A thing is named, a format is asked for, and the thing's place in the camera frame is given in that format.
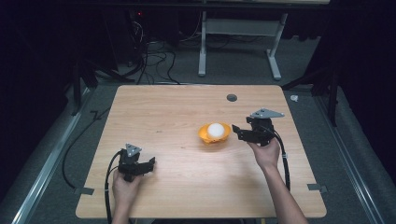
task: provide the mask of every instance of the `gray carpet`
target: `gray carpet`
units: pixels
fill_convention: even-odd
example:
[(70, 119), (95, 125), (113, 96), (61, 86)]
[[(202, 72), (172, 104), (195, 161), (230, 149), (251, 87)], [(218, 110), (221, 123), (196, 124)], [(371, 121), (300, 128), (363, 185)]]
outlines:
[[(284, 85), (300, 77), (310, 60), (317, 40), (299, 42), (296, 39), (282, 40), (276, 53), (279, 70), (282, 75), (280, 81), (274, 81), (265, 60), (263, 52), (270, 48), (271, 38), (259, 38), (255, 41), (237, 36), (237, 41), (231, 41), (223, 48), (221, 40), (208, 43), (212, 48), (207, 51), (206, 77), (198, 77), (199, 47), (193, 41), (181, 44), (178, 48), (166, 47), (162, 44), (152, 45), (151, 50), (168, 51), (176, 54), (174, 67), (170, 75), (180, 83), (189, 84), (260, 84)], [(142, 76), (142, 85), (172, 83), (166, 79), (167, 69), (172, 64), (172, 54), (166, 54), (165, 63), (156, 62), (165, 54), (150, 54), (147, 73)], [(111, 80), (100, 80), (100, 85), (93, 91), (92, 98), (81, 112), (81, 118), (72, 132), (66, 147), (70, 148), (65, 170), (70, 181), (77, 187), (82, 187), (91, 166), (97, 144), (106, 122), (106, 114), (88, 128), (82, 136), (83, 130), (92, 122), (94, 113), (105, 111), (111, 106), (117, 87), (121, 83)], [(290, 100), (290, 95), (299, 95), (299, 101)], [(326, 204), (327, 215), (323, 218), (310, 219), (310, 223), (371, 223), (366, 215), (360, 198), (356, 193), (346, 167), (341, 161), (337, 145), (332, 137), (326, 118), (319, 111), (317, 98), (311, 96), (309, 86), (285, 91), (291, 114), (301, 136), (306, 155), (311, 164), (318, 183), (327, 188), (322, 193)], [(356, 159), (356, 166), (367, 184), (367, 188), (374, 196), (384, 223), (396, 223), (396, 190), (380, 161), (376, 157), (359, 123), (349, 110), (345, 96), (340, 90), (336, 111), (337, 131), (343, 136), (346, 147), (351, 156)], [(23, 172), (8, 193), (0, 210), (0, 223), (10, 223), (26, 197), (30, 187), (56, 140), (68, 120), (72, 104), (66, 108), (51, 131), (37, 147), (31, 159), (26, 163)], [(30, 218), (30, 223), (106, 223), (106, 220), (79, 219), (75, 215), (78, 196), (69, 188), (62, 176), (62, 165), (59, 164), (49, 182), (41, 201)], [(276, 223), (269, 218), (267, 223)]]

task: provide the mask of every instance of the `person's right hand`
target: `person's right hand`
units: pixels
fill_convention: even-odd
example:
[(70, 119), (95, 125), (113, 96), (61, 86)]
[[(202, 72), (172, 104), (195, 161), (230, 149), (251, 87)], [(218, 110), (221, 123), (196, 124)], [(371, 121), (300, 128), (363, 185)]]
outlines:
[(277, 167), (280, 146), (276, 138), (271, 139), (270, 143), (265, 147), (260, 147), (255, 143), (247, 144), (253, 149), (256, 162), (263, 171), (269, 166)]

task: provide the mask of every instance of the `black round hole cover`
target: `black round hole cover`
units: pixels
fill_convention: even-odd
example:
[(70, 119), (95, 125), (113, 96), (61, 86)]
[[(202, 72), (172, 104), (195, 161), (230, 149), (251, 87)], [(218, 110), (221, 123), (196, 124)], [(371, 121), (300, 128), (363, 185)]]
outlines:
[(235, 102), (238, 99), (235, 94), (228, 94), (227, 95), (227, 100), (230, 102)]

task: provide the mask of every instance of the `human hand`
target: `human hand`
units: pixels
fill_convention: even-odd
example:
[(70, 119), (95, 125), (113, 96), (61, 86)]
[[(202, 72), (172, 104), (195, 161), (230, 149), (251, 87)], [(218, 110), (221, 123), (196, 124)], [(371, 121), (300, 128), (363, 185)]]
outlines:
[(118, 207), (123, 207), (129, 210), (136, 198), (142, 176), (135, 176), (132, 182), (125, 181), (123, 178), (124, 174), (121, 174), (118, 170), (114, 171), (113, 195), (116, 201), (116, 209)]
[(276, 138), (271, 139), (270, 143), (265, 147), (260, 147), (255, 143), (247, 144), (253, 149), (256, 162), (263, 171), (268, 167), (277, 167), (280, 146)]

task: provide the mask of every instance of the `round white object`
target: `round white object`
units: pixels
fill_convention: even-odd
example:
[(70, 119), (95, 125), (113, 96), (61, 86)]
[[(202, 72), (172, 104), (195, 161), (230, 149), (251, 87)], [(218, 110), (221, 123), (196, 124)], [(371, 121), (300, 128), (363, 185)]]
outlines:
[(212, 123), (207, 127), (207, 134), (211, 138), (221, 138), (224, 135), (224, 127), (219, 123)]

